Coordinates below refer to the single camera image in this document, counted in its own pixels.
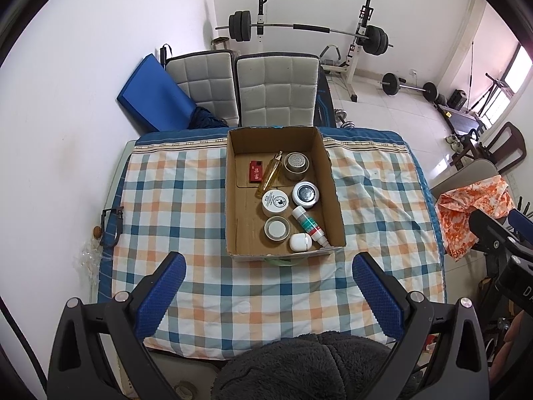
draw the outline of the chrome dumbbell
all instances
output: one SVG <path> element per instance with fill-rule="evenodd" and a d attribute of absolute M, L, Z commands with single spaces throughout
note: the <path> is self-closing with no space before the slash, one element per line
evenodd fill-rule
<path fill-rule="evenodd" d="M 342 129 L 351 129 L 355 127 L 355 123 L 353 121 L 346 121 L 346 111 L 344 110 L 334 110 L 335 111 L 335 121 L 342 122 L 342 125 L 340 127 Z"/>

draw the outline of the round container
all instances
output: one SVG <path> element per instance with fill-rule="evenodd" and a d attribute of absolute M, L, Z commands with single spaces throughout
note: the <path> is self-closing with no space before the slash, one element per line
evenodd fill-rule
<path fill-rule="evenodd" d="M 302 153 L 289 153 L 283 160 L 283 172 L 290 180 L 302 180 L 308 169 L 309 160 Z"/>
<path fill-rule="evenodd" d="M 269 218 L 271 216 L 281 215 L 289 206 L 289 197 L 279 189 L 267 191 L 261 199 L 263 212 Z"/>
<path fill-rule="evenodd" d="M 282 242 L 289 236 L 290 224 L 282 216 L 273 216 L 265 222 L 266 237 L 274 242 Z"/>
<path fill-rule="evenodd" d="M 296 235 L 292 235 L 289 239 L 290 249 L 295 253 L 309 251 L 311 245 L 313 245 L 313 240 L 307 233 L 297 233 Z"/>
<path fill-rule="evenodd" d="M 296 206 L 302 206 L 305 209 L 313 207 L 320 194 L 318 188 L 313 185 L 311 182 L 300 182 L 297 183 L 294 189 L 292 190 L 292 200 Z"/>

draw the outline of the gray fuzzy blanket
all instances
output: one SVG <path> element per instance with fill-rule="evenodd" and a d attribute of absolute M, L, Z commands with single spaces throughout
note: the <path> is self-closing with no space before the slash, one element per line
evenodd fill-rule
<path fill-rule="evenodd" d="M 215 380 L 217 400 L 349 400 L 372 381 L 390 349 L 362 337 L 324 332 L 276 341 L 230 361 Z M 409 398 L 412 376 L 399 398 Z"/>

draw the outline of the blue gripper pad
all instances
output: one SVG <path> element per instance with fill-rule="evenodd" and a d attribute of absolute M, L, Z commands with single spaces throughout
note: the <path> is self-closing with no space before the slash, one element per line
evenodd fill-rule
<path fill-rule="evenodd" d="M 135 336 L 139 340 L 142 341 L 155 334 L 167 308 L 183 283 L 186 272 L 185 257 L 177 253 L 137 309 Z"/>
<path fill-rule="evenodd" d="M 361 254 L 353 259 L 352 274 L 383 333 L 399 341 L 404 334 L 403 310 Z"/>

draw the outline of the black weight plate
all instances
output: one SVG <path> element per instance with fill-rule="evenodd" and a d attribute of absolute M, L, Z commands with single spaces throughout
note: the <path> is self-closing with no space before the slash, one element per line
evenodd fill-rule
<path fill-rule="evenodd" d="M 383 76 L 382 82 L 387 83 L 387 84 L 382 84 L 382 87 L 383 87 L 383 91 L 387 93 L 389 96 L 394 96 L 396 93 L 400 91 L 400 80 L 393 73 L 390 73 L 390 72 L 386 73 Z"/>
<path fill-rule="evenodd" d="M 235 28 L 234 28 L 234 17 L 235 15 L 230 15 L 228 25 L 230 26 L 230 38 L 235 39 Z"/>
<path fill-rule="evenodd" d="M 249 10 L 243 11 L 243 17 L 241 19 L 241 36 L 244 42 L 250 42 L 252 38 L 252 16 Z"/>
<path fill-rule="evenodd" d="M 377 29 L 379 31 L 380 42 L 379 48 L 376 51 L 376 55 L 382 55 L 388 47 L 387 34 L 383 31 L 383 29 L 380 29 L 379 27 Z"/>
<path fill-rule="evenodd" d="M 381 34 L 374 25 L 367 26 L 366 33 L 364 34 L 368 39 L 364 41 L 363 50 L 367 54 L 376 55 L 377 49 L 381 44 Z"/>
<path fill-rule="evenodd" d="M 237 10 L 234 17 L 234 32 L 235 40 L 237 42 L 243 41 L 243 35 L 241 34 L 241 21 L 243 20 L 243 11 Z"/>
<path fill-rule="evenodd" d="M 445 97 L 442 93 L 439 93 L 439 95 L 438 95 L 437 98 L 436 98 L 435 103 L 436 103 L 436 104 L 439 104 L 439 105 L 446 106 L 446 105 L 447 105 L 447 103 L 446 103 L 446 97 Z"/>
<path fill-rule="evenodd" d="M 424 84 L 423 89 L 425 90 L 424 97 L 428 102 L 433 103 L 439 97 L 439 92 L 436 89 L 436 85 L 432 82 L 427 82 L 426 84 Z"/>

